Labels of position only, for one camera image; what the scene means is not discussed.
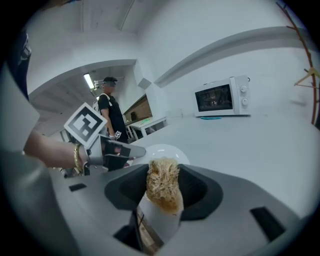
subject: man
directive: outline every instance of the man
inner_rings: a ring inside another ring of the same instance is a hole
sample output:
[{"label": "man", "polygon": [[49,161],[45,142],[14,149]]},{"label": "man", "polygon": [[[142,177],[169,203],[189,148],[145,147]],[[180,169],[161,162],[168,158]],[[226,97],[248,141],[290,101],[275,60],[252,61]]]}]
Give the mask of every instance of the man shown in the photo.
[{"label": "man", "polygon": [[117,131],[121,132],[120,138],[117,141],[128,143],[126,126],[116,99],[111,95],[115,90],[116,82],[114,77],[106,77],[102,82],[103,93],[98,100],[98,106],[101,115],[107,120],[106,128],[109,136],[112,138]]}]

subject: bracelet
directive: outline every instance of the bracelet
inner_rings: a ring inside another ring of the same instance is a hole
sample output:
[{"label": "bracelet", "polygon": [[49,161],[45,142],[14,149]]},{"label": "bracelet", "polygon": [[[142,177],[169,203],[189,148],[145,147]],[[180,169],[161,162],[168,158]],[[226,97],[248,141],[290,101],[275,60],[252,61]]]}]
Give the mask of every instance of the bracelet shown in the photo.
[{"label": "bracelet", "polygon": [[82,168],[82,166],[79,163],[79,148],[80,148],[81,144],[76,144],[75,148],[74,148],[74,163],[75,163],[75,167],[78,169],[78,171],[80,173],[83,173],[84,170]]}]

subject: microwave window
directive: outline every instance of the microwave window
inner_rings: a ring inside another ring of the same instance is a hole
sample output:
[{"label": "microwave window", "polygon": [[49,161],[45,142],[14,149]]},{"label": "microwave window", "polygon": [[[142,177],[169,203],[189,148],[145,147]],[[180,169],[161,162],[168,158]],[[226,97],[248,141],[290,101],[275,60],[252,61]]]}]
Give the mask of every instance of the microwave window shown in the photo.
[{"label": "microwave window", "polygon": [[229,84],[198,91],[195,97],[199,112],[233,109]]}]

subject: microwave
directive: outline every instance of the microwave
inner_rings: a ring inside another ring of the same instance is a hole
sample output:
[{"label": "microwave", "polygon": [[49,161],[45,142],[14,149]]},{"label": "microwave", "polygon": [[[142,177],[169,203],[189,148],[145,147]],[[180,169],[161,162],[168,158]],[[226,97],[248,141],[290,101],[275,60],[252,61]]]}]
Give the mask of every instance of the microwave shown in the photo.
[{"label": "microwave", "polygon": [[249,116],[249,80],[246,75],[233,76],[193,89],[191,97],[195,116]]}]

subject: microwave knob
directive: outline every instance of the microwave knob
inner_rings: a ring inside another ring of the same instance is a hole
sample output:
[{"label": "microwave knob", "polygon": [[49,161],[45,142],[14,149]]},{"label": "microwave knob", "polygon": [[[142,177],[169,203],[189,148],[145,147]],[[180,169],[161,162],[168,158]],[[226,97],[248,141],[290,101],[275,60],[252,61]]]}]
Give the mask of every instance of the microwave knob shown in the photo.
[{"label": "microwave knob", "polygon": [[242,105],[247,106],[249,104],[249,100],[247,98],[242,99]]},{"label": "microwave knob", "polygon": [[248,88],[247,88],[245,85],[243,85],[243,86],[240,87],[240,91],[241,91],[242,93],[245,93],[247,90],[248,90]]}]

